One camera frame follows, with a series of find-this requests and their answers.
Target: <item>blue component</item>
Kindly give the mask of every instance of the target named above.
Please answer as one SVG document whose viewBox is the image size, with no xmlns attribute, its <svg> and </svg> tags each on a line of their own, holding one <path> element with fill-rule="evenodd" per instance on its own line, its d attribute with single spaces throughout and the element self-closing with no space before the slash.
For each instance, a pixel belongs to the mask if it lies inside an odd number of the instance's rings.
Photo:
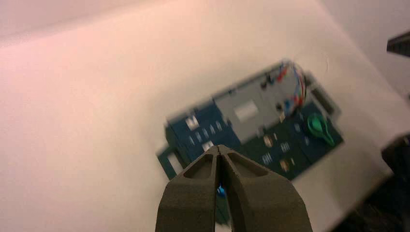
<svg viewBox="0 0 410 232">
<path fill-rule="evenodd" d="M 217 194 L 220 197 L 223 197 L 223 198 L 226 197 L 225 190 L 222 188 L 220 184 L 219 184 L 219 187 L 217 188 Z"/>
</svg>

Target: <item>green knob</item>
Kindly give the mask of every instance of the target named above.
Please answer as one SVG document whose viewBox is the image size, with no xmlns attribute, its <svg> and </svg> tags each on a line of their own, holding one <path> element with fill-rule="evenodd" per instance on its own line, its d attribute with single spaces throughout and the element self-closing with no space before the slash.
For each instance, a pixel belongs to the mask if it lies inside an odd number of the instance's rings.
<svg viewBox="0 0 410 232">
<path fill-rule="evenodd" d="M 322 115 L 311 114 L 307 118 L 307 121 L 307 127 L 309 128 L 310 133 L 318 138 L 324 139 L 330 146 L 335 145 L 332 136 L 327 130 L 327 121 Z"/>
</svg>

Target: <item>circuit board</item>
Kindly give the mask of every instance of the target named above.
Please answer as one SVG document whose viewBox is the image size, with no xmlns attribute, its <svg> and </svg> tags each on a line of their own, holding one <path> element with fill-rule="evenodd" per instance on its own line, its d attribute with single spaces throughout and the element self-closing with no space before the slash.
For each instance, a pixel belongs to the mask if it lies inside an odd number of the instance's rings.
<svg viewBox="0 0 410 232">
<path fill-rule="evenodd" d="M 312 75 L 284 61 L 169 120 L 169 147 L 158 159 L 172 179 L 171 153 L 185 168 L 211 146 L 225 145 L 292 180 L 343 142 L 339 115 Z M 216 222 L 228 220 L 220 187 Z"/>
</svg>

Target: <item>white wall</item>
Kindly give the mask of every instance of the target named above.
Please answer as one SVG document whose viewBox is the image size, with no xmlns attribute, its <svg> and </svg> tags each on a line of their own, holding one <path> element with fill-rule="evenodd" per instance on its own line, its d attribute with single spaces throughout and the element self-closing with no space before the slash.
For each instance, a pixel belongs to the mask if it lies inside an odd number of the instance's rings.
<svg viewBox="0 0 410 232">
<path fill-rule="evenodd" d="M 0 41 L 149 0 L 0 0 Z"/>
<path fill-rule="evenodd" d="M 410 58 L 386 52 L 388 39 L 410 30 L 409 0 L 320 0 L 388 82 L 410 93 Z"/>
</svg>

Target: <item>white table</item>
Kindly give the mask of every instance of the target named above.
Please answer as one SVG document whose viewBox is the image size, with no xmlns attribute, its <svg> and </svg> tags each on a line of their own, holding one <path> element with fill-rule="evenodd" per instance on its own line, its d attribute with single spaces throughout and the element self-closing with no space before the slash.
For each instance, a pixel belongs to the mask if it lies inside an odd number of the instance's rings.
<svg viewBox="0 0 410 232">
<path fill-rule="evenodd" d="M 410 130 L 406 103 L 314 0 L 158 0 L 8 44 L 0 231 L 154 231 L 166 118 L 283 58 L 342 110 L 345 144 L 293 182 L 314 231 L 390 174 L 380 148 Z"/>
</svg>

